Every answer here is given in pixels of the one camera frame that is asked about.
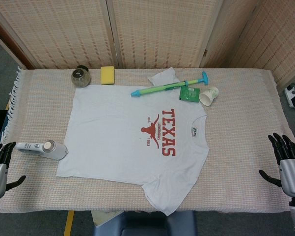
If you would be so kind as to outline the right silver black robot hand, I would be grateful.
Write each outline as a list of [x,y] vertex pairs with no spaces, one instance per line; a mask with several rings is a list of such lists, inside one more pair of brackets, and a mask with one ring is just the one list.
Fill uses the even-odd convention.
[[259,170],[259,174],[267,182],[282,188],[286,195],[295,197],[295,143],[288,136],[277,133],[268,135],[268,139],[272,144],[280,178],[270,177],[263,170]]

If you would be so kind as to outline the white handheld steam iron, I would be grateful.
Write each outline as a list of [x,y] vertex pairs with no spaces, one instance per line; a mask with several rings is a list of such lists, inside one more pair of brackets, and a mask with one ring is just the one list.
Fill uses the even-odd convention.
[[64,144],[53,140],[47,140],[44,143],[16,143],[15,148],[20,152],[53,160],[61,160],[68,154],[68,149]]

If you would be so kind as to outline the beige woven fringed tablecloth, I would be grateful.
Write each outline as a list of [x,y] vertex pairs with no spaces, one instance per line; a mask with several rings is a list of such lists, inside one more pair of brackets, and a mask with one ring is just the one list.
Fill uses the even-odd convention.
[[[4,141],[63,141],[75,88],[70,69],[21,70],[15,81]],[[207,113],[209,155],[180,210],[283,212],[289,197],[259,175],[278,177],[271,133],[294,136],[284,116],[273,76],[261,69],[207,69],[219,96]],[[57,162],[14,151],[8,181],[25,181],[0,199],[2,213],[43,210],[154,211],[138,185],[61,178]]]

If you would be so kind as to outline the white power strip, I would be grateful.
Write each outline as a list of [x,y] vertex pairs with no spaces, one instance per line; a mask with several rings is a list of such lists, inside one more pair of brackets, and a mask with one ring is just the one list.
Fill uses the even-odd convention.
[[295,83],[291,83],[284,89],[287,102],[290,108],[295,108]]

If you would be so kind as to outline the white paper cup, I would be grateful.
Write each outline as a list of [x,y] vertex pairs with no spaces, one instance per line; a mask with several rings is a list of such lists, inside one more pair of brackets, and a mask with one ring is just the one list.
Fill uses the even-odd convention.
[[199,94],[200,102],[205,106],[210,106],[217,98],[219,90],[216,87],[209,87],[207,90]]

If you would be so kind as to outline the white Texas print T-shirt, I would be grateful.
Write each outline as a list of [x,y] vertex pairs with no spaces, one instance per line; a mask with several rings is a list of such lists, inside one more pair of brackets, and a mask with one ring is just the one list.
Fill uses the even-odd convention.
[[183,202],[209,153],[207,115],[178,89],[131,97],[135,86],[76,89],[58,177],[140,185],[166,215]]

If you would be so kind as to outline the green foil packet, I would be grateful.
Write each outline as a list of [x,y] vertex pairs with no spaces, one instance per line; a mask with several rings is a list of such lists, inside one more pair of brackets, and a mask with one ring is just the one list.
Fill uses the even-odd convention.
[[179,99],[182,101],[198,103],[199,94],[200,94],[199,88],[191,88],[191,87],[183,86],[180,89]]

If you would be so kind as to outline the round glass jar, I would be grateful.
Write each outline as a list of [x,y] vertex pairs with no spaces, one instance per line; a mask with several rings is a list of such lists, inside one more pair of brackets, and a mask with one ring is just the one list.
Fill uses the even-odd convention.
[[77,88],[84,88],[88,86],[91,82],[91,75],[88,68],[84,65],[77,66],[72,72],[71,81]]

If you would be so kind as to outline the wicker folding screen panel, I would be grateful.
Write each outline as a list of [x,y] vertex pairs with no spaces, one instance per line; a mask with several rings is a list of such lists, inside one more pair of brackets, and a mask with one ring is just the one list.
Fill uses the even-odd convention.
[[222,0],[201,66],[265,69],[285,87],[295,76],[295,0]]
[[198,68],[223,0],[106,0],[121,68]]
[[117,65],[106,0],[0,0],[0,44],[26,69]]

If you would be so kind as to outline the yellow sponge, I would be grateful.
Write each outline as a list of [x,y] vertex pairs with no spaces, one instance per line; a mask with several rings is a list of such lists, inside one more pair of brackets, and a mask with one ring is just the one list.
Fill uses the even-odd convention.
[[102,66],[101,67],[101,85],[113,85],[114,79],[114,66]]

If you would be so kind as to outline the blue padded seat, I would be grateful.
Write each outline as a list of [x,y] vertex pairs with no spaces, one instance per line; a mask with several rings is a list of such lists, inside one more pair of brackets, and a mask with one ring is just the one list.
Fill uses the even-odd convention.
[[93,236],[197,236],[195,212],[127,211],[94,228]]

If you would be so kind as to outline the green blue water pump toy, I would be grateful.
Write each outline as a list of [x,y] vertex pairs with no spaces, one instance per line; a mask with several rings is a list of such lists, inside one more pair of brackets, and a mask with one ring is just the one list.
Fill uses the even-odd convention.
[[176,83],[171,83],[171,84],[167,84],[167,85],[163,85],[163,86],[138,89],[138,90],[133,91],[131,93],[131,97],[140,97],[142,95],[146,95],[146,94],[150,94],[150,93],[155,93],[155,92],[164,91],[164,90],[177,89],[179,87],[189,86],[189,85],[198,84],[198,83],[204,83],[205,85],[209,84],[209,77],[205,71],[202,72],[202,77],[199,79],[189,80],[189,81],[185,80],[183,82],[176,82]]

